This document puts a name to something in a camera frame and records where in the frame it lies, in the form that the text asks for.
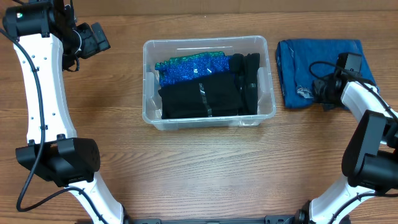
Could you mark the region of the blue denim jeans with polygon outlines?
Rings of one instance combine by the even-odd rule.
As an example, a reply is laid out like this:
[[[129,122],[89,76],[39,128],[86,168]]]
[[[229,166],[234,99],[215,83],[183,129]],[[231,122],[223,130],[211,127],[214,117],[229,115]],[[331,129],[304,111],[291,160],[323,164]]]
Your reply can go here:
[[[375,81],[360,40],[355,39],[288,39],[277,44],[275,59],[280,87],[287,109],[304,109],[314,103],[312,83],[316,75],[334,72],[328,65],[310,64],[316,61],[336,63],[339,54],[362,55],[360,73],[363,78]]]

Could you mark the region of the black cloth with tape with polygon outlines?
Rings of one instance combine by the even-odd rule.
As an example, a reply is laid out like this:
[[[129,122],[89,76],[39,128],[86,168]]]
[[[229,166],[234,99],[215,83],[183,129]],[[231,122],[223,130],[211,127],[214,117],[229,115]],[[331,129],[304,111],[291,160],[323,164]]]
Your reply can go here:
[[[239,115],[257,114],[257,72],[261,56],[259,53],[234,54],[229,60],[229,70],[235,75],[235,84],[243,102]]]

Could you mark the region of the blue green sequin cloth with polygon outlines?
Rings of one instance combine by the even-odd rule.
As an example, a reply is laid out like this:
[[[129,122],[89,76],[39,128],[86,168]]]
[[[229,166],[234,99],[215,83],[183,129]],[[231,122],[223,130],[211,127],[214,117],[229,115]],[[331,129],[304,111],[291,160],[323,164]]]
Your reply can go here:
[[[202,52],[183,57],[174,57],[164,62],[156,63],[155,70],[159,73],[161,86],[205,77],[208,75],[229,71],[230,55],[224,52]]]

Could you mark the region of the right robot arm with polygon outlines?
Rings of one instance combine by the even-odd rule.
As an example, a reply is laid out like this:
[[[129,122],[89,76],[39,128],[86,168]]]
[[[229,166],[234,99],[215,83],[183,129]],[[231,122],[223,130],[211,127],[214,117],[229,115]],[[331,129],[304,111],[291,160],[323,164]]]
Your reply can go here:
[[[316,103],[325,111],[348,109],[358,126],[343,154],[342,175],[321,196],[297,210],[291,223],[349,223],[349,213],[374,197],[390,197],[397,188],[397,112],[361,72],[362,56],[341,53],[335,71],[313,82]]]

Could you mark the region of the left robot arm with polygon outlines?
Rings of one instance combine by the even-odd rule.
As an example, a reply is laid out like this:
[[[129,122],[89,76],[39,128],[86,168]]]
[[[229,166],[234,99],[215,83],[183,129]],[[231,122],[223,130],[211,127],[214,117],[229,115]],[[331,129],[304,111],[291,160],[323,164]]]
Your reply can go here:
[[[29,115],[18,163],[30,176],[55,183],[60,193],[70,192],[92,223],[130,223],[100,174],[96,142],[77,136],[63,83],[63,73],[77,72],[80,60],[109,49],[102,27],[78,24],[73,4],[63,0],[16,1],[2,24],[21,64]]]

